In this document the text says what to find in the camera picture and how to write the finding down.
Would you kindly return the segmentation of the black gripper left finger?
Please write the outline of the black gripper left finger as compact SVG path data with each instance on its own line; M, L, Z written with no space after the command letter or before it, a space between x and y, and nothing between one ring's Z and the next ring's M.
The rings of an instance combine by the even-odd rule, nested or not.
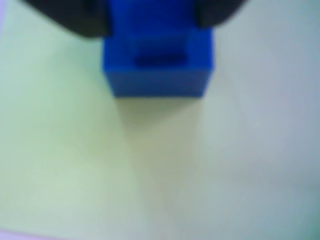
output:
M108 0L25 0L24 3L82 37L112 34Z

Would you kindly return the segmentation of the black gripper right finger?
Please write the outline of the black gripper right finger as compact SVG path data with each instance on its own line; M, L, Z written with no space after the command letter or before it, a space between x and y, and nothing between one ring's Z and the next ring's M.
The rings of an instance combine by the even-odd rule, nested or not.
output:
M223 24L236 14L246 0L195 0L195 23L198 28L212 28Z

